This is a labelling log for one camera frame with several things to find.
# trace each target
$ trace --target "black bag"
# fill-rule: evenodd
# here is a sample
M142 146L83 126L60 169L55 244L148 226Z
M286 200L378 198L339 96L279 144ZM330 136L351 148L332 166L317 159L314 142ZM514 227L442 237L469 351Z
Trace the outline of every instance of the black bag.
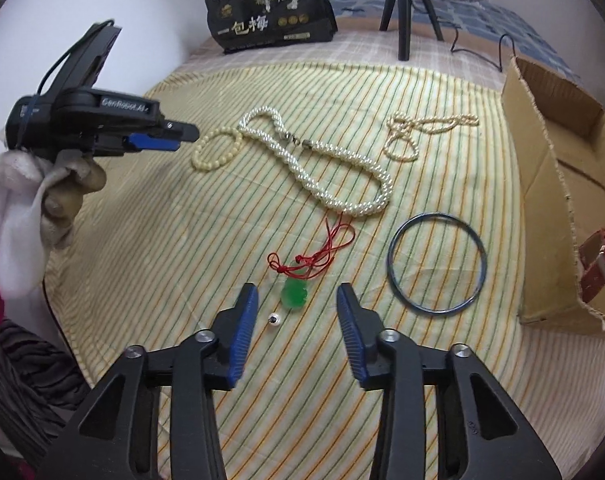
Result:
M212 38L225 53L257 46L331 41L329 0L204 0Z

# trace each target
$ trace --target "green pendant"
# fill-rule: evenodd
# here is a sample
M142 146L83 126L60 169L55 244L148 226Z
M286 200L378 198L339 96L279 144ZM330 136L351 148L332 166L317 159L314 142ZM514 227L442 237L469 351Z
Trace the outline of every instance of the green pendant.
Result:
M300 269L295 273L303 275L306 270ZM307 303L307 280L287 276L280 293L280 301L287 310L300 310Z

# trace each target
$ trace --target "pearl necklace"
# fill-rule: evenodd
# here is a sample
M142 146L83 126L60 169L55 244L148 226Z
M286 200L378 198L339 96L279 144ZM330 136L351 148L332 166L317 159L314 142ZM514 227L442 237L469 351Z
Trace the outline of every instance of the pearl necklace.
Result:
M425 128L427 124L444 124L440 128ZM444 134L451 131L455 126L478 126L479 121L475 115L460 114L451 117L426 117L423 119L411 119L402 112L395 112L387 119L389 127L389 136L387 142L384 143L382 152L391 160L397 162L413 162L419 156L417 142L412 139L411 132L418 130L423 134ZM406 140L411 147L409 155L398 155L391 150L391 143L395 140Z
M314 152L322 155L339 158L340 160L343 160L356 168L362 168L368 173L371 173L374 179L380 182L380 189L378 190L376 197L370 202L354 204L350 202L343 202L342 200L339 200L335 196L331 195L326 189L323 189L319 183L311 178L311 175L304 170L304 168L300 165L300 162L298 162L298 160L287 149L285 149L285 147L283 147L278 140L274 139L270 134L263 132L262 130L249 127L249 123L258 116L270 117L274 122L276 134L278 134L281 139L286 140L287 142L292 142L295 146L301 146L305 149L313 150ZM220 135L231 135L234 137L231 150L225 155L222 155L218 160L212 162L202 160L201 155L204 146L214 137ZM371 160L368 156L361 155L357 152L352 152L345 148L339 148L338 146L333 146L332 144L318 142L317 140L298 139L284 127L282 117L278 113L278 110L269 106L257 107L244 114L240 119L237 128L217 128L214 131L205 134L204 137L201 137L201 139L199 139L194 146L194 152L191 159L193 167L199 171L212 171L224 166L240 151L240 148L242 147L243 135L266 144L266 146L289 167L289 170L294 174L295 179L302 184L302 187L309 191L328 209L358 217L379 213L389 203L389 199L391 198L391 190L393 189L391 175L384 171L380 164L374 160Z

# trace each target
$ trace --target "metal ring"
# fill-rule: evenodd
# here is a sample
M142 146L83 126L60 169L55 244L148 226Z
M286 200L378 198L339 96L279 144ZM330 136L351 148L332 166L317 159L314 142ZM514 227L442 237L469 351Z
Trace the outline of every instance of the metal ring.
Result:
M447 310L435 310L432 308L427 308L421 304L414 303L411 299L402 291L399 283L397 282L396 273L393 270L393 254L396 251L396 247L402 235L407 231L411 226L419 224L420 222L424 222L428 219L441 219L449 222L453 222L458 227L463 229L474 241L476 244L477 250L480 252L480 276L476 283L476 288L473 291L473 294L462 303L457 304L452 308L448 308ZM451 314L456 314L461 310L464 310L471 303L476 301L477 297L482 290L482 287L485 285L485 281L487 279L487 251L485 250L485 246L480 239L480 236L473 230L473 228L467 224L464 220L457 218L456 216L448 215L447 213L422 213L420 215L414 216L413 218L407 220L404 224L400 226L400 228L396 231L396 234L391 238L391 245L389 245L389 251L387 252L387 278L389 283L391 284L391 288L393 289L393 294L396 296L402 303L406 306L411 307L419 312L423 312L425 314L429 314L430 316L448 316Z

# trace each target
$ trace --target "white glove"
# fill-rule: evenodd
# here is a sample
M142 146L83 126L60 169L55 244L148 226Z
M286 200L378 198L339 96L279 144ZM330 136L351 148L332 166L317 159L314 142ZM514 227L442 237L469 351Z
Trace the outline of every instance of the white glove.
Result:
M0 154L3 300L22 298L39 285L51 249L71 243L82 195L102 189L105 180L102 168L76 150L60 152L55 164L20 151Z

